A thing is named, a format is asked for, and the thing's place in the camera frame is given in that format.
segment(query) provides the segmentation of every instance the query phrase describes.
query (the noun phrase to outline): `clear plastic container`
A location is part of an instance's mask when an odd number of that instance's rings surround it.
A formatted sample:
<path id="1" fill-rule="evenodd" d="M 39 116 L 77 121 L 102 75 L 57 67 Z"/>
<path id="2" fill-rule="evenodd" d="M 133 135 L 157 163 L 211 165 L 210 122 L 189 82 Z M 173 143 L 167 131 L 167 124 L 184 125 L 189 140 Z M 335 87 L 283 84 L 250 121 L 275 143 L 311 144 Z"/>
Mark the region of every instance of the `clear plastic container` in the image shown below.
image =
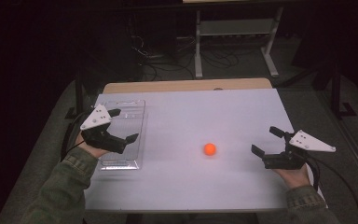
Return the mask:
<path id="1" fill-rule="evenodd" d="M 137 170 L 142 165 L 144 142 L 145 101 L 110 101 L 104 103 L 107 110 L 120 109 L 120 115 L 112 117 L 107 131 L 125 139 L 138 133 L 135 142 L 126 145 L 123 154 L 111 152 L 100 158 L 101 170 Z"/>

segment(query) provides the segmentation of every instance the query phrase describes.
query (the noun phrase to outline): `metal frame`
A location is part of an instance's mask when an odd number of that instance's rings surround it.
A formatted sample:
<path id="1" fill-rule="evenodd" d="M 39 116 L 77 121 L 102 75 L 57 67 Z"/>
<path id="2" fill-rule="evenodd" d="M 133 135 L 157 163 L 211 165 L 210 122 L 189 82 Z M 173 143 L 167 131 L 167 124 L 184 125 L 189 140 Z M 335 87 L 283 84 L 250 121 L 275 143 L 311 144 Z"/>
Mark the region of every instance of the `metal frame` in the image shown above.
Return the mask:
<path id="1" fill-rule="evenodd" d="M 272 58 L 270 56 L 270 52 L 271 52 L 271 48 L 272 48 L 272 44 L 275 40 L 275 35 L 278 31 L 278 27 L 279 27 L 279 23 L 281 20 L 281 16 L 282 16 L 282 12 L 283 12 L 283 7 L 279 7 L 277 10 L 277 13 L 275 14 L 274 20 L 272 21 L 271 24 L 271 28 L 269 30 L 269 40 L 266 44 L 265 47 L 261 48 L 261 53 L 263 54 L 264 60 L 267 64 L 267 68 L 269 70 L 269 73 L 271 74 L 272 77 L 278 77 L 279 73 L 275 67 L 274 62 L 272 61 Z M 200 20 L 200 11 L 197 11 L 197 26 L 196 26 L 196 54 L 194 57 L 194 61 L 195 61 L 195 70 L 196 70 L 196 78 L 202 78 L 202 62 L 201 62 L 201 57 L 200 57 L 200 38 L 201 36 L 204 35 L 201 33 L 201 20 Z"/>

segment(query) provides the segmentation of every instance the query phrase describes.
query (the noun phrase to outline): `person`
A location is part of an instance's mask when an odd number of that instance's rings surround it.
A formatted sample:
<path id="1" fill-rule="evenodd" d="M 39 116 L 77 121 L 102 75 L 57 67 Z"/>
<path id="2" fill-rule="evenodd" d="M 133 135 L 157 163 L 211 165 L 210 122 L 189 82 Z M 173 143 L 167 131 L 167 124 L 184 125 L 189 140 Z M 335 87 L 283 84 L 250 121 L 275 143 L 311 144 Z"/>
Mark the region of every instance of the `person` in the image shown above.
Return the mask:
<path id="1" fill-rule="evenodd" d="M 65 159 L 53 169 L 21 223 L 82 223 L 85 212 L 84 189 L 90 186 L 98 158 L 109 151 L 87 145 L 81 134 L 77 136 L 76 143 L 78 146 L 70 150 Z M 305 165 L 299 170 L 274 171 L 289 188 L 286 199 L 288 215 L 293 223 L 339 223 L 336 216 L 326 208 L 324 199 L 310 184 Z M 204 219 L 198 222 L 194 216 L 189 217 L 191 220 L 187 220 L 187 223 L 207 223 Z"/>

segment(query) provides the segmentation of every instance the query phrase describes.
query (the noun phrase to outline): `sleeve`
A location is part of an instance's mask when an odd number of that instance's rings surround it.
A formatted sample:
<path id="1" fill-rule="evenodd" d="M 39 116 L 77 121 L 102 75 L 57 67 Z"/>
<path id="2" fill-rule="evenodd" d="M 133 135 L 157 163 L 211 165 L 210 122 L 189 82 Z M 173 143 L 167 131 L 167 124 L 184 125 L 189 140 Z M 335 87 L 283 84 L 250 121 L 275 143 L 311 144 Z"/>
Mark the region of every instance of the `sleeve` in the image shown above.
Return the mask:
<path id="1" fill-rule="evenodd" d="M 338 224 L 337 217 L 312 186 L 291 189 L 286 193 L 289 217 L 293 223 Z"/>
<path id="2" fill-rule="evenodd" d="M 74 148 L 52 171 L 21 223 L 82 223 L 84 189 L 90 186 L 98 159 Z"/>

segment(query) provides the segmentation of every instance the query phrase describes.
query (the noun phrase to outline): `cable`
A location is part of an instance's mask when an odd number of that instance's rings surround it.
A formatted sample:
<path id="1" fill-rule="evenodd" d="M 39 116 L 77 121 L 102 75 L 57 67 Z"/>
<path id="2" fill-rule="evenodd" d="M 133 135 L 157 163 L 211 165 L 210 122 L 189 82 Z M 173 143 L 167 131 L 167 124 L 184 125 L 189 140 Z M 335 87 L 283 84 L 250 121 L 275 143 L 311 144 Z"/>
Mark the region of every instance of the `cable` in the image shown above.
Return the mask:
<path id="1" fill-rule="evenodd" d="M 67 151 L 66 151 L 66 154 L 68 154 L 72 149 L 74 149 L 75 147 L 78 147 L 80 146 L 80 144 L 84 143 L 84 140 L 81 141 L 80 143 L 77 143 L 76 145 L 72 146 L 71 148 L 69 148 Z"/>
<path id="2" fill-rule="evenodd" d="M 221 56 L 221 55 L 219 55 L 217 52 L 215 52 L 214 50 L 211 50 L 211 53 L 212 53 L 212 55 L 213 55 L 216 59 L 218 59 L 218 60 L 222 60 L 222 59 L 227 60 L 227 62 L 228 62 L 228 64 L 229 64 L 230 67 L 235 66 L 235 65 L 237 65 L 237 64 L 239 63 L 239 60 L 238 60 L 238 57 L 237 57 L 237 56 L 234 56 L 235 59 L 236 59 L 236 62 L 235 62 L 235 63 L 232 63 L 231 60 L 228 58 L 229 56 L 231 56 L 230 54 L 225 55 L 225 56 Z"/>
<path id="3" fill-rule="evenodd" d="M 91 111 L 83 111 L 82 113 L 78 114 L 76 116 L 76 118 L 74 119 L 74 121 L 72 121 L 72 123 L 70 123 L 68 125 L 68 128 L 66 129 L 66 133 L 65 136 L 63 138 L 62 141 L 62 147 L 61 147 L 61 161 L 65 158 L 65 156 L 68 154 L 70 149 L 68 148 L 68 142 L 69 142 L 69 137 L 71 136 L 71 133 L 75 127 L 75 124 L 85 115 L 90 113 Z"/>
<path id="4" fill-rule="evenodd" d="M 140 48 L 136 48 L 135 46 L 132 46 L 131 48 L 132 49 L 135 49 L 136 51 L 138 51 L 140 54 L 142 54 L 144 57 L 148 57 L 149 56 L 149 53 L 145 50 L 143 50 L 144 48 L 144 45 L 145 45 L 145 42 L 144 40 L 138 36 L 138 35 L 134 35 L 133 37 L 139 39 L 141 41 L 141 47 Z"/>
<path id="5" fill-rule="evenodd" d="M 153 76 L 152 80 L 151 81 L 154 81 L 156 79 L 156 77 L 159 77 L 160 80 L 162 80 L 162 76 L 159 76 L 158 73 L 157 73 L 157 70 L 154 66 L 150 65 L 150 64 L 141 64 L 141 66 L 149 66 L 151 67 L 153 70 L 154 70 L 154 74 L 147 74 L 147 73 L 144 73 L 144 75 L 149 75 L 149 76 Z"/>
<path id="6" fill-rule="evenodd" d="M 173 56 L 171 56 L 171 55 L 168 55 L 168 56 L 170 56 L 172 58 L 172 61 L 166 62 L 166 63 L 150 63 L 150 64 L 167 64 L 167 65 L 176 64 L 176 65 L 180 65 L 180 64 L 178 64 L 177 60 L 174 59 Z M 188 67 L 191 64 L 191 62 L 193 61 L 193 58 L 194 58 L 194 54 L 191 54 L 191 57 L 187 61 L 187 63 L 185 65 L 181 65 L 181 66 Z"/>
<path id="7" fill-rule="evenodd" d="M 186 44 L 184 47 L 177 49 L 176 52 L 180 52 L 180 51 L 187 49 L 187 48 L 193 46 L 194 44 L 196 44 L 196 38 L 194 36 L 188 36 L 187 39 L 191 39 L 191 42 Z"/>
<path id="8" fill-rule="evenodd" d="M 310 159 L 312 159 L 313 162 L 315 163 L 315 165 L 316 165 L 316 170 L 317 170 L 318 175 L 319 175 L 318 178 L 321 179 L 321 167 L 319 167 L 318 162 L 317 162 L 316 160 L 314 160 L 313 157 L 310 157 Z"/>
<path id="9" fill-rule="evenodd" d="M 258 50 L 256 50 L 256 49 L 248 49 L 243 53 L 235 53 L 234 55 L 236 55 L 236 56 L 247 55 L 247 54 L 255 53 L 256 51 L 258 51 Z"/>
<path id="10" fill-rule="evenodd" d="M 312 171 L 313 174 L 313 188 L 318 191 L 319 188 L 319 180 L 320 180 L 320 173 L 318 172 L 318 170 L 313 166 L 312 163 L 310 163 L 310 161 L 305 160 L 305 163 L 310 167 L 310 170 Z"/>
<path id="11" fill-rule="evenodd" d="M 194 79 L 194 75 L 191 72 L 190 69 L 188 69 L 188 66 L 191 64 L 191 62 L 193 61 L 194 58 L 194 54 L 190 57 L 190 59 L 188 60 L 188 62 L 185 65 L 181 65 L 179 63 L 173 62 L 173 63 L 146 63 L 145 65 L 148 65 L 150 67 L 152 67 L 153 69 L 159 69 L 162 71 L 167 71 L 167 72 L 171 72 L 171 71 L 180 71 L 185 69 L 191 76 L 191 79 Z M 159 67 L 156 65 L 168 65 L 168 66 L 177 66 L 179 68 L 172 68 L 172 69 L 167 69 L 167 68 L 163 68 L 163 67 Z"/>
<path id="12" fill-rule="evenodd" d="M 230 64 L 221 63 L 221 62 L 219 62 L 217 60 L 211 59 L 210 57 L 206 56 L 204 53 L 200 53 L 200 55 L 205 60 L 205 62 L 208 63 L 212 67 L 216 67 L 216 68 L 229 68 L 229 67 L 231 67 Z M 223 66 L 217 66 L 217 65 L 212 64 L 211 62 L 219 63 L 219 64 L 222 64 Z"/>
<path id="13" fill-rule="evenodd" d="M 299 158 L 305 160 L 305 161 L 307 160 L 306 158 L 304 158 L 304 157 L 302 157 L 302 156 L 296 154 L 295 152 L 294 152 L 293 154 L 294 154 L 295 156 L 297 156 L 297 157 L 299 157 Z M 356 197 L 356 194 L 354 193 L 354 190 L 353 190 L 353 188 L 351 187 L 351 185 L 348 183 L 348 181 L 345 180 L 345 178 L 344 178 L 338 171 L 336 171 L 333 167 L 327 165 L 325 162 L 320 161 L 320 160 L 318 160 L 318 159 L 316 159 L 316 158 L 314 158 L 314 157 L 312 157 L 312 156 L 310 156 L 310 155 L 309 155 L 308 157 L 311 158 L 311 159 L 313 159 L 314 161 L 319 162 L 320 164 L 322 164 L 323 166 L 325 166 L 326 168 L 328 168 L 329 170 L 331 170 L 334 174 L 336 174 L 336 175 L 342 180 L 342 182 L 344 182 L 345 186 L 346 186 L 346 187 L 348 188 L 348 190 L 351 192 L 351 196 L 352 196 L 352 198 L 354 199 L 354 201 L 355 201 L 355 203 L 356 203 L 357 212 L 358 212 L 358 198 Z"/>

